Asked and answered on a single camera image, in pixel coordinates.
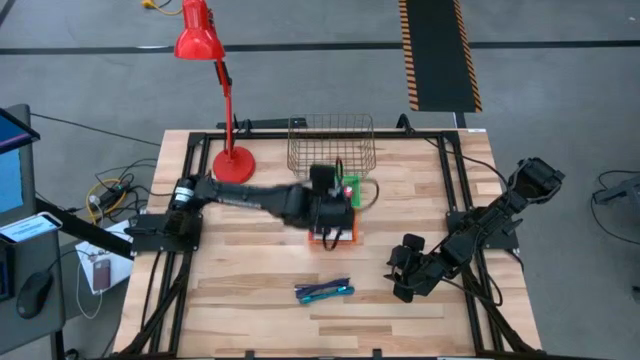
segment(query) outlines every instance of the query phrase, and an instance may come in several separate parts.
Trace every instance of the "lamp base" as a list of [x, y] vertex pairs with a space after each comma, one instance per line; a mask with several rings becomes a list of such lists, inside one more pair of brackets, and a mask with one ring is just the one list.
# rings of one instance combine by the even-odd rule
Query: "lamp base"
[[228, 150], [223, 150], [213, 160], [213, 173], [218, 181], [242, 184], [251, 178], [255, 169], [256, 160], [253, 155], [240, 146], [233, 148], [231, 157]]

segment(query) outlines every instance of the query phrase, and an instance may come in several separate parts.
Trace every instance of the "wire basket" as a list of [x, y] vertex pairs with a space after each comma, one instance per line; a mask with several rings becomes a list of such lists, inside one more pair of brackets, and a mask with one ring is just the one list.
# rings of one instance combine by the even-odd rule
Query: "wire basket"
[[[299, 126], [305, 119], [306, 128]], [[335, 165], [340, 158], [345, 175], [365, 177], [376, 167], [373, 119], [368, 114], [304, 114], [289, 118], [287, 166], [299, 178], [309, 178], [312, 164]]]

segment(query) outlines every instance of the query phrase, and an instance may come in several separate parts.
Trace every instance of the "red desk lamp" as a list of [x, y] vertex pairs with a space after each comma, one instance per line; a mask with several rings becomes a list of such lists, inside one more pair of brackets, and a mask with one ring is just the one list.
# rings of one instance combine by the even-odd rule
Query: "red desk lamp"
[[231, 78], [223, 61], [224, 48], [216, 34], [213, 12], [207, 8], [205, 0], [184, 0], [182, 13], [184, 31], [176, 42], [174, 55], [188, 60], [215, 60], [218, 81], [226, 100], [227, 141], [225, 149], [213, 160], [213, 173], [220, 181], [243, 183], [253, 175], [256, 161], [249, 150], [233, 146]]

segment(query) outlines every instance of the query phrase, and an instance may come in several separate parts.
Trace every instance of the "monitor screen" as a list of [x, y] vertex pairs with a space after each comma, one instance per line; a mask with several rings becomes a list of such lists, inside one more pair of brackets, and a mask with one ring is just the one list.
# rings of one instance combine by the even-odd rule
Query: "monitor screen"
[[8, 112], [0, 109], [0, 154], [30, 144], [40, 135]]
[[19, 151], [0, 154], [0, 214], [23, 204]]

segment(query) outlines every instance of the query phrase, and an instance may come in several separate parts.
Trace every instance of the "green object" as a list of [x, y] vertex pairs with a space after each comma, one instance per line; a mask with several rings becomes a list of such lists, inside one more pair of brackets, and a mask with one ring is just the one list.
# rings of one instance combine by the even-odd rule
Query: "green object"
[[360, 207], [360, 178], [354, 175], [345, 175], [342, 178], [342, 185], [351, 187], [351, 206]]

